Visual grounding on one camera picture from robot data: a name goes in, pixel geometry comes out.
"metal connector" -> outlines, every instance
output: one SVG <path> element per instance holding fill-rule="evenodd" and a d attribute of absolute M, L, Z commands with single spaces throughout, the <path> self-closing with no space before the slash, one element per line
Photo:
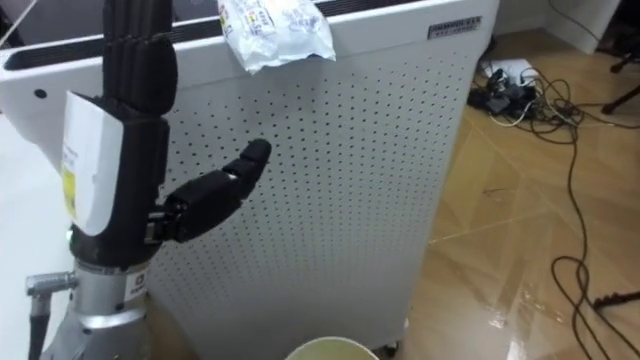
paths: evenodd
<path fill-rule="evenodd" d="M 27 295 L 38 297 L 49 295 L 76 287 L 78 279 L 73 272 L 59 272 L 43 275 L 33 275 L 27 277 Z"/>

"white label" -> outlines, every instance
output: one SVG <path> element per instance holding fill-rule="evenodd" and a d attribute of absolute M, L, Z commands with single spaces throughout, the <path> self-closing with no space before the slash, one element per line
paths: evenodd
<path fill-rule="evenodd" d="M 67 210 L 88 235 L 111 220 L 124 127 L 99 106 L 67 93 L 62 180 Z"/>
<path fill-rule="evenodd" d="M 127 275 L 124 289 L 124 301 L 135 299 L 147 292 L 147 269 Z"/>

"black tripod leg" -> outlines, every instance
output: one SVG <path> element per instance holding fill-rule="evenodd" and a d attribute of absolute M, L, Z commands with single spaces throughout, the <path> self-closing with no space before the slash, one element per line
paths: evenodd
<path fill-rule="evenodd" d="M 620 106 L 620 105 L 626 103 L 627 101 L 633 99 L 638 94 L 640 94 L 640 86 L 638 86 L 635 89 L 629 91 L 628 93 L 622 95 L 618 100 L 603 106 L 602 107 L 602 113 L 606 114 L 606 115 L 611 115 L 613 113 L 613 111 L 616 108 L 618 108 L 618 106 Z"/>
<path fill-rule="evenodd" d="M 622 71 L 622 68 L 627 66 L 628 63 L 631 62 L 631 60 L 633 59 L 633 55 L 632 54 L 627 54 L 625 55 L 624 59 L 622 59 L 622 61 L 620 61 L 619 63 L 611 66 L 610 71 L 614 74 L 618 74 L 620 73 L 620 71 Z"/>
<path fill-rule="evenodd" d="M 629 294 L 613 293 L 611 295 L 603 296 L 596 299 L 593 302 L 594 310 L 600 310 L 605 307 L 617 306 L 628 303 L 630 301 L 640 300 L 640 291 L 636 291 Z"/>

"paper cup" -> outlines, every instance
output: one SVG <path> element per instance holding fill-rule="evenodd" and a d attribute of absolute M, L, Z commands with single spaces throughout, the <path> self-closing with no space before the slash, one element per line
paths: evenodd
<path fill-rule="evenodd" d="M 357 342 L 340 337 L 323 337 L 300 346 L 286 360 L 380 360 Z"/>

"yellow label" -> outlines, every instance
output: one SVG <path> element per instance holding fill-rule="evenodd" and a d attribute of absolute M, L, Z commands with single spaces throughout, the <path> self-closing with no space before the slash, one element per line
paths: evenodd
<path fill-rule="evenodd" d="M 62 189 L 67 211 L 73 218 L 76 217 L 76 176 L 62 165 Z"/>
<path fill-rule="evenodd" d="M 222 28 L 224 28 L 225 26 L 227 26 L 227 12 L 225 11 L 226 9 L 224 8 L 224 5 L 220 6 L 220 10 L 218 10 L 218 12 L 220 13 L 220 25 L 222 25 Z"/>

